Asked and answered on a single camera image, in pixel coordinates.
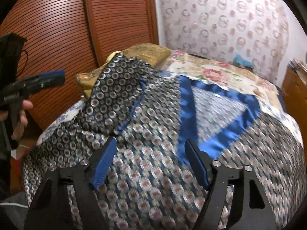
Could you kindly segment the person's left hand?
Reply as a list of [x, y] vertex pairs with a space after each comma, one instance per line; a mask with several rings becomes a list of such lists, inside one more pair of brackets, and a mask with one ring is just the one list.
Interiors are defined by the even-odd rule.
[[[28, 119], [26, 117], [26, 110], [33, 109], [33, 103], [29, 100], [23, 100], [21, 110], [19, 111], [16, 126], [14, 127], [14, 131], [12, 133], [11, 139], [19, 141], [22, 138], [25, 127], [28, 125]], [[4, 121], [8, 117], [8, 111], [1, 111], [1, 122]], [[1, 141], [4, 142], [5, 137], [4, 133], [1, 133]]]

